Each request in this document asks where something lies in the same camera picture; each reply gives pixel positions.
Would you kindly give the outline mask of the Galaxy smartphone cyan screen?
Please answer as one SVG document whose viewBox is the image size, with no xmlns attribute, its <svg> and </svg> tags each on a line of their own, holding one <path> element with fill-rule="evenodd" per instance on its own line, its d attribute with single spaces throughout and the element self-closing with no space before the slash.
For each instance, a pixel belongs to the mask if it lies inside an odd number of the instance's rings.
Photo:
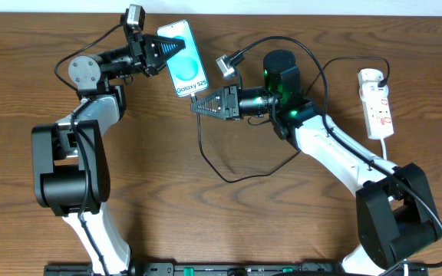
<svg viewBox="0 0 442 276">
<path fill-rule="evenodd" d="M 159 36 L 183 40 L 185 48 L 167 61 L 175 93 L 185 97 L 209 87 L 195 38 L 187 20 L 157 29 Z"/>
</svg>

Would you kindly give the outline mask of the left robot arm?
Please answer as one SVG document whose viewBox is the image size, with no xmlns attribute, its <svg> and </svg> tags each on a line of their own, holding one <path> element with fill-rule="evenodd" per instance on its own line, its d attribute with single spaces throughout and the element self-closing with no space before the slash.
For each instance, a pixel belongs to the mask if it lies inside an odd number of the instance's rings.
<svg viewBox="0 0 442 276">
<path fill-rule="evenodd" d="M 31 131 L 35 197 L 76 232 L 90 264 L 48 264 L 46 275 L 141 275 L 107 206 L 111 177 L 103 136 L 127 109 L 123 85 L 113 79 L 158 74 L 186 45 L 178 38 L 130 33 L 127 44 L 99 54 L 83 50 L 65 57 L 69 87 L 79 105 L 71 113 Z"/>
</svg>

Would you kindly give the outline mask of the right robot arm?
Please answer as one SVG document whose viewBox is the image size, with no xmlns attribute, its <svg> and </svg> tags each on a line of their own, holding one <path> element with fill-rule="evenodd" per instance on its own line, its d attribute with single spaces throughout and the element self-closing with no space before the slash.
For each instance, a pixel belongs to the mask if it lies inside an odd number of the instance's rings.
<svg viewBox="0 0 442 276">
<path fill-rule="evenodd" d="M 194 99 L 191 110 L 221 120 L 267 115 L 275 133 L 321 163 L 355 197 L 359 246 L 340 263 L 346 274 L 426 275 L 410 256 L 442 239 L 442 222 L 424 171 L 377 156 L 340 130 L 304 95 L 295 55 L 269 52 L 264 84 L 234 84 Z"/>
</svg>

